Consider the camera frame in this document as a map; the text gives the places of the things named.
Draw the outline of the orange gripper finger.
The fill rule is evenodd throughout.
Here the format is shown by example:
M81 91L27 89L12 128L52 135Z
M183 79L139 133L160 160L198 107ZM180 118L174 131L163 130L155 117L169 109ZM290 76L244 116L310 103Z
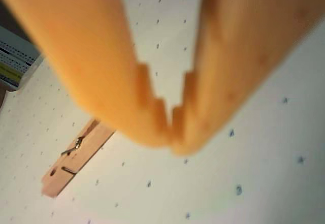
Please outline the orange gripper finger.
M4 0L84 110L135 142L169 146L165 105L137 61L122 0Z
M202 0L172 150L199 150L323 15L324 0Z

